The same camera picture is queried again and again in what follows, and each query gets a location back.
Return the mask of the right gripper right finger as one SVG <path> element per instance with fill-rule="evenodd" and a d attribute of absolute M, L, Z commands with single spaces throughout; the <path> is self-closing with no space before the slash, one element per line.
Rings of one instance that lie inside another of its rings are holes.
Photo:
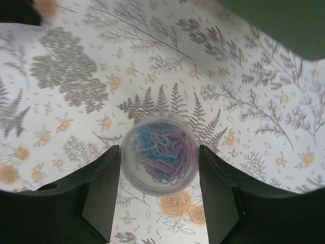
<path fill-rule="evenodd" d="M 273 187 L 204 145 L 199 175 L 209 243 L 324 243 L 324 188 Z"/>

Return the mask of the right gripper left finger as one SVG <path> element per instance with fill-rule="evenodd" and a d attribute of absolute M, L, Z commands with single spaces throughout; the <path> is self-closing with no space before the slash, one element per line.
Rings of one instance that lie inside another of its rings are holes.
<path fill-rule="evenodd" d="M 120 148 L 35 191 L 1 191 L 1 243 L 109 243 Z"/>

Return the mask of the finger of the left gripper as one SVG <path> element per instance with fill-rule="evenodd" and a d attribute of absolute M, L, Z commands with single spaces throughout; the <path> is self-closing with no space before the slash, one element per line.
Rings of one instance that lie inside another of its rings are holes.
<path fill-rule="evenodd" d="M 35 1 L 1 0 L 1 23 L 41 25 L 42 17 L 34 8 Z"/>

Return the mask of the clear jar of paperclips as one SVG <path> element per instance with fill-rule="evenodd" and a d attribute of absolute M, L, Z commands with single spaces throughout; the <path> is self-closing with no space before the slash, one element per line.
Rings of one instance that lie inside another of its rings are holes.
<path fill-rule="evenodd" d="M 180 115 L 158 111 L 133 126 L 120 145 L 125 179 L 150 196 L 167 196 L 187 188 L 199 171 L 199 144 Z"/>

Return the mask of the green drawer box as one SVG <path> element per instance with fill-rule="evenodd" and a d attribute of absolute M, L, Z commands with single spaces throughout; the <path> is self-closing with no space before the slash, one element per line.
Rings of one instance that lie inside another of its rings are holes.
<path fill-rule="evenodd" d="M 290 51 L 306 60 L 324 59 L 323 0 L 220 1 Z"/>

